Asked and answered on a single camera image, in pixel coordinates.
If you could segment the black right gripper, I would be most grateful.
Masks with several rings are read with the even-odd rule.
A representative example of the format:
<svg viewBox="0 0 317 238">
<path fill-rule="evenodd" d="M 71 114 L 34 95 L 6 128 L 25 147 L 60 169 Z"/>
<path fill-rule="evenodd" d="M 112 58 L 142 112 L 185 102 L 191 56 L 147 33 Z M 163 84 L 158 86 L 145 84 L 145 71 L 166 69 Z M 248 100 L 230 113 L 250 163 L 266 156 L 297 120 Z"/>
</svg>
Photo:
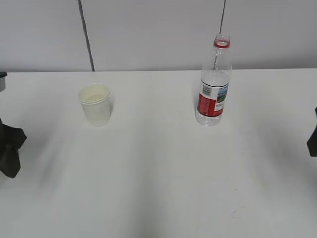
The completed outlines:
<svg viewBox="0 0 317 238">
<path fill-rule="evenodd" d="M 311 157 L 317 156 L 317 126 L 307 141 L 307 147 Z"/>
</svg>

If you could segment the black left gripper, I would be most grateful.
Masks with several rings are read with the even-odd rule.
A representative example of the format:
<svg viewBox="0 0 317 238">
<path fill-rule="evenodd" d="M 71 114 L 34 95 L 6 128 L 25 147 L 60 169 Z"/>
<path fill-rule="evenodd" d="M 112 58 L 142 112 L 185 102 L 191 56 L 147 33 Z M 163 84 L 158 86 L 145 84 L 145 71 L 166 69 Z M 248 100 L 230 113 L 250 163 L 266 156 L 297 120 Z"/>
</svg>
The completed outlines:
<svg viewBox="0 0 317 238">
<path fill-rule="evenodd" d="M 0 171 L 15 178 L 21 169 L 19 149 L 27 139 L 23 129 L 8 126 L 0 121 Z"/>
</svg>

